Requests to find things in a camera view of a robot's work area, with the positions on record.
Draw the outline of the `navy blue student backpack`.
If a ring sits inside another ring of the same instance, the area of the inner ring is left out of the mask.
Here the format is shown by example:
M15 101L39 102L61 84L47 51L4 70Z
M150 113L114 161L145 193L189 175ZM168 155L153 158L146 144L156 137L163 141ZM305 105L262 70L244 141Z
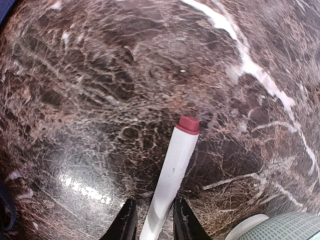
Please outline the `navy blue student backpack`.
M15 4L15 0L0 1L0 26L2 26ZM17 210L13 198L6 188L4 182L0 181L0 236L2 232L10 231L16 221Z

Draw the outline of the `white marker red cap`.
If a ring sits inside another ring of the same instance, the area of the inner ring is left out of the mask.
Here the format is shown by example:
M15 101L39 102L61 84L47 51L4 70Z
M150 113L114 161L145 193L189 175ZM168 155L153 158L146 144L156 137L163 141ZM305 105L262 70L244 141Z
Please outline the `white marker red cap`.
M182 116L174 127L139 239L157 240L181 187L199 137L200 121Z

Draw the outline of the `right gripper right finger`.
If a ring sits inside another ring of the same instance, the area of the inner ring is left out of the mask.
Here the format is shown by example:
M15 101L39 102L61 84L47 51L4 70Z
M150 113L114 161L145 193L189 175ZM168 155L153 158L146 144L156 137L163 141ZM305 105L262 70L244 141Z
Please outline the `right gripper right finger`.
M176 197L173 202L173 239L211 240L182 197Z

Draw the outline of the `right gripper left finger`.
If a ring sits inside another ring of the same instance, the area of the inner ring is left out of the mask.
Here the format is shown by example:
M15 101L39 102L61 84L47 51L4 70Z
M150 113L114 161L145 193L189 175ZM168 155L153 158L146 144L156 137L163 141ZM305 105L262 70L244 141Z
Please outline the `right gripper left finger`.
M136 201L128 198L100 240L135 240L138 214Z

